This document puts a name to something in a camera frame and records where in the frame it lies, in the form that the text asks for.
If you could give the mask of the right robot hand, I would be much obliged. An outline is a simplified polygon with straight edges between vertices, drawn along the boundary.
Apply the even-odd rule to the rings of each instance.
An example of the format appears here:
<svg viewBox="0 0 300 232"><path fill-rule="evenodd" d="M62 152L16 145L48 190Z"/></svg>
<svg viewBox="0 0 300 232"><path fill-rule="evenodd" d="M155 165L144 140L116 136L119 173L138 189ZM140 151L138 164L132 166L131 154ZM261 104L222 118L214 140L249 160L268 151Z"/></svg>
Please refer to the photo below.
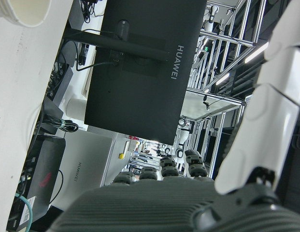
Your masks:
<svg viewBox="0 0 300 232"><path fill-rule="evenodd" d="M145 179L85 192L51 232L300 232L300 214L275 194L300 112L300 0L292 0L272 31L256 88L215 180L195 168L180 177L164 159L163 180Z"/></svg>

